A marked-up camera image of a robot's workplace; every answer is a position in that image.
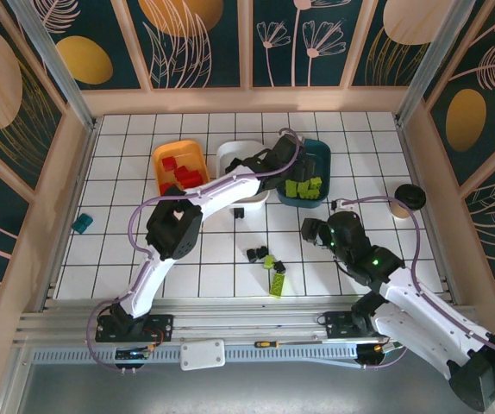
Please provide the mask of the large green lego plate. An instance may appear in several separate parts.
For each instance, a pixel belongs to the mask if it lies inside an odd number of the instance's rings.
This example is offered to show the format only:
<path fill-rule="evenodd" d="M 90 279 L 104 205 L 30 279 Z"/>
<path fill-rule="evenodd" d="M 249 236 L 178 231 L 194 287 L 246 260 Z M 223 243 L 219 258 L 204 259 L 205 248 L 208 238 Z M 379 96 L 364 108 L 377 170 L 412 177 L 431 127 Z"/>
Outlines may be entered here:
<path fill-rule="evenodd" d="M 298 183 L 298 197 L 304 200 L 315 200 L 319 198 L 320 190 L 311 185 L 310 181 Z"/>

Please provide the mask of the teal plastic container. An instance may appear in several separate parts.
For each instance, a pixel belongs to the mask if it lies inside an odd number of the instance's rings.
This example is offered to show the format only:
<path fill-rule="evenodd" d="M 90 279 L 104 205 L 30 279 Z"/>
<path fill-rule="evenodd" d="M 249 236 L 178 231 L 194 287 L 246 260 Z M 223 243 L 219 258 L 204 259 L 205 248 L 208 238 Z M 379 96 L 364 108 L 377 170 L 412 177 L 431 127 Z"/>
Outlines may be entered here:
<path fill-rule="evenodd" d="M 307 156 L 315 162 L 315 176 L 320 177 L 322 180 L 319 197 L 316 199 L 289 198 L 285 195 L 284 186 L 277 188 L 277 195 L 279 201 L 284 205 L 303 209 L 315 209 L 329 195 L 331 151 L 326 143 L 312 139 L 306 139 L 304 141 L 304 148 Z"/>

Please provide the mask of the white plastic container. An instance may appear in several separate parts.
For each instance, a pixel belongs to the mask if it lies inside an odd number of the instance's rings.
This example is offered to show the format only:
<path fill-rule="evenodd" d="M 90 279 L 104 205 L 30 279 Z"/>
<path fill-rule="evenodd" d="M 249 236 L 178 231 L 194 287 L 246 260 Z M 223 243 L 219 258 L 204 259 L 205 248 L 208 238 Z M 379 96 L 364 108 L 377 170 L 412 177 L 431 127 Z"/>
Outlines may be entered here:
<path fill-rule="evenodd" d="M 216 177 L 226 174 L 225 169 L 230 166 L 234 158 L 244 160 L 256 155 L 266 147 L 258 141 L 229 141 L 223 143 L 216 151 Z M 229 206 L 229 209 L 243 208 L 245 211 L 262 208 L 270 195 L 264 191 L 251 198 L 244 198 Z"/>

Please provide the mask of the paper cup with black lid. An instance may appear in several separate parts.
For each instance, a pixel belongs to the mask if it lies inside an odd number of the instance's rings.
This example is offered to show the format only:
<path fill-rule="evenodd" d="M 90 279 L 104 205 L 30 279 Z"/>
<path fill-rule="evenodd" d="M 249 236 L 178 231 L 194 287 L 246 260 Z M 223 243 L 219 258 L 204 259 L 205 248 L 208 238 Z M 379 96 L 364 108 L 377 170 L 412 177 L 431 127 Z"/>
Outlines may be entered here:
<path fill-rule="evenodd" d="M 413 184 L 400 185 L 394 192 L 394 201 L 391 202 L 391 212 L 399 219 L 406 219 L 409 212 L 420 211 L 426 204 L 425 191 Z"/>

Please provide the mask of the orange plastic container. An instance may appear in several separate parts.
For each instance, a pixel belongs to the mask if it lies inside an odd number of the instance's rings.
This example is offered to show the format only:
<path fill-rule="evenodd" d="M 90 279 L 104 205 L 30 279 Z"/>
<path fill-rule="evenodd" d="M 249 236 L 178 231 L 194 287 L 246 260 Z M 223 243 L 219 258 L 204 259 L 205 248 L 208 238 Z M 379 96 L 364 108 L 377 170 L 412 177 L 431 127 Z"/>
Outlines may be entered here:
<path fill-rule="evenodd" d="M 174 141 L 164 144 L 154 149 L 152 153 L 152 163 L 154 168 L 155 180 L 157 183 L 158 195 L 160 196 L 159 185 L 168 182 L 174 183 L 180 190 L 186 190 L 174 177 L 173 171 L 165 172 L 161 159 L 167 156 L 173 156 L 179 166 L 186 166 L 188 170 L 199 171 L 204 178 L 204 184 L 210 181 L 210 176 L 205 163 L 205 157 L 200 145 L 192 140 Z"/>

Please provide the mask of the yellow black screwdriver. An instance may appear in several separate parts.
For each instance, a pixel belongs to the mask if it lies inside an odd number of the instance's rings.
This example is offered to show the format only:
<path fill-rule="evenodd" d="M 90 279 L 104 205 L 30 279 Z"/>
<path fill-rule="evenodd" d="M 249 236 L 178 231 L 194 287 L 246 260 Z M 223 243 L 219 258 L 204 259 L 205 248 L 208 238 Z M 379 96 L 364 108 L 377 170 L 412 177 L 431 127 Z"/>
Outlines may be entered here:
<path fill-rule="evenodd" d="M 254 343 L 255 348 L 279 348 L 280 346 L 295 346 L 295 345 L 312 345 L 322 344 L 322 341 L 293 341 L 293 342 L 279 342 L 279 341 L 257 341 Z"/>

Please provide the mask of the white plastic junction box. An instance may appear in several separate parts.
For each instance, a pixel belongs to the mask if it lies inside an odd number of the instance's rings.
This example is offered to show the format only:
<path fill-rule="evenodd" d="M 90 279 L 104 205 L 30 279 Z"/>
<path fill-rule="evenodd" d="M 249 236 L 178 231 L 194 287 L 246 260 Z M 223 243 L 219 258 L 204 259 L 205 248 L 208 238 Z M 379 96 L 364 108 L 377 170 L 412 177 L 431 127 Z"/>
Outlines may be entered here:
<path fill-rule="evenodd" d="M 179 357 L 183 371 L 222 367 L 226 363 L 225 342 L 222 339 L 184 342 Z"/>

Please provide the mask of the teal lego brick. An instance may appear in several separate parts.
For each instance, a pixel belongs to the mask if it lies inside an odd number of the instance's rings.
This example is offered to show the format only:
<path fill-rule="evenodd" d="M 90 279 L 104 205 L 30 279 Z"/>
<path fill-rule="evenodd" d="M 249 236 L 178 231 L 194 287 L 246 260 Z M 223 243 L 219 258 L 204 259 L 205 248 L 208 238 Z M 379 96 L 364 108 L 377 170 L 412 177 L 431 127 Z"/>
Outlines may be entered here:
<path fill-rule="evenodd" d="M 93 223 L 93 218 L 86 214 L 81 213 L 72 224 L 72 230 L 76 233 L 83 234 Z"/>

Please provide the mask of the small green circuit board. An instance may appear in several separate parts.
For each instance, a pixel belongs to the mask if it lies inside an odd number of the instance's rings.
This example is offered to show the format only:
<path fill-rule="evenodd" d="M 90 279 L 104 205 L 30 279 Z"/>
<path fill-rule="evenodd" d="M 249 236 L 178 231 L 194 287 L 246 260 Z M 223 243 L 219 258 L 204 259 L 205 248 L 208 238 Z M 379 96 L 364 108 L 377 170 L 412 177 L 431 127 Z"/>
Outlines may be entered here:
<path fill-rule="evenodd" d="M 148 348 L 118 348 L 115 352 L 116 361 L 146 360 L 152 352 Z"/>

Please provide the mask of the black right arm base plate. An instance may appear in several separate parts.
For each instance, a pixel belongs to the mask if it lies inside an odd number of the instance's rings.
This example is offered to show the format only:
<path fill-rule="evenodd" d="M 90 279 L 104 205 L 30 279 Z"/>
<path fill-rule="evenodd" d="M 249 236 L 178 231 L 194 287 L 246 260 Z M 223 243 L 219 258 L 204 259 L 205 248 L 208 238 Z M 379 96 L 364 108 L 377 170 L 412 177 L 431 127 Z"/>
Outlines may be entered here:
<path fill-rule="evenodd" d="M 375 330 L 368 319 L 355 315 L 352 311 L 326 311 L 316 318 L 323 326 L 329 339 L 376 338 L 379 342 L 389 342 L 391 338 Z"/>

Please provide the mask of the aluminium mounting rail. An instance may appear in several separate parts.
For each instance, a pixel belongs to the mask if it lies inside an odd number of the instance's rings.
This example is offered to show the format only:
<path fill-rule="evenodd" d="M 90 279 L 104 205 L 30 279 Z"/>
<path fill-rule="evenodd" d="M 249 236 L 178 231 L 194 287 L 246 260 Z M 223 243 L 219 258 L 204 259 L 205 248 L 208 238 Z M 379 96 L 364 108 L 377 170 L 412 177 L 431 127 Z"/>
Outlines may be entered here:
<path fill-rule="evenodd" d="M 186 306 L 156 307 L 156 315 L 172 316 L 172 339 L 195 341 L 221 338 L 232 343 L 271 341 L 324 341 L 327 338 L 323 313 L 316 307 L 269 304 L 255 307 L 205 308 Z M 27 313 L 20 317 L 14 335 L 15 343 L 82 343 L 88 332 L 91 312 L 84 309 L 58 308 L 42 313 Z"/>

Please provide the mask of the aluminium frame post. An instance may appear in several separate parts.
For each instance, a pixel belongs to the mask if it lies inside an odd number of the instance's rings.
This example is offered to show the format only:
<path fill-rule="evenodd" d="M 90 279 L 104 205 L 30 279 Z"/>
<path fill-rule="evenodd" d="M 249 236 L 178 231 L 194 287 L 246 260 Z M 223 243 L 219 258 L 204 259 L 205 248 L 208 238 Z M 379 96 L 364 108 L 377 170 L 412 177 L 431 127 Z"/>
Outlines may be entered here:
<path fill-rule="evenodd" d="M 397 125 L 400 128 L 410 120 L 410 117 L 421 102 L 424 92 L 429 87 L 431 80 L 447 55 L 448 50 L 455 42 L 460 22 L 464 20 L 464 16 L 467 13 L 467 6 L 464 4 L 464 1 L 452 0 L 446 16 L 438 28 L 435 39 L 430 43 L 423 56 L 396 114 Z"/>
<path fill-rule="evenodd" d="M 29 0 L 7 1 L 16 18 L 22 24 L 28 38 L 34 44 L 35 49 L 44 59 L 47 69 L 52 73 L 78 119 L 84 127 L 92 132 L 95 129 L 96 118 L 92 115 L 81 90 L 66 68 L 65 62 L 61 59 L 53 39 L 44 28 L 33 4 Z"/>

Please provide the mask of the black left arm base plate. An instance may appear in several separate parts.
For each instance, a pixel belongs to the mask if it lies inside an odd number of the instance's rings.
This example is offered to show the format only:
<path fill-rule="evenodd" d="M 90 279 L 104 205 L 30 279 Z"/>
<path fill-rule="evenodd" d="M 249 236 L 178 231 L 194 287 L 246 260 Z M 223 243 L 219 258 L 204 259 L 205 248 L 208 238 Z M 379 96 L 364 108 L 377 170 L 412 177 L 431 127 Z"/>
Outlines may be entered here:
<path fill-rule="evenodd" d="M 136 319 L 118 319 L 113 315 L 97 320 L 96 342 L 169 342 L 172 340 L 173 315 L 145 315 Z"/>

